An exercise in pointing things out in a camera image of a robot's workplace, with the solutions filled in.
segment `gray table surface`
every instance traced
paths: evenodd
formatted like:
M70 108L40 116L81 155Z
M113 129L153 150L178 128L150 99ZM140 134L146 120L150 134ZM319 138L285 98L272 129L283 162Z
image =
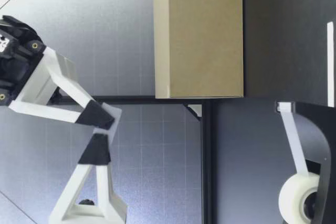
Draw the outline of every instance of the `gray table surface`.
M11 0L12 15L73 60L92 95L154 95L153 0ZM182 105L123 105L111 146L128 224L202 221L201 125ZM0 108L0 189L37 223L48 215L92 128ZM79 199L96 199L94 174ZM0 197L1 223L31 223Z

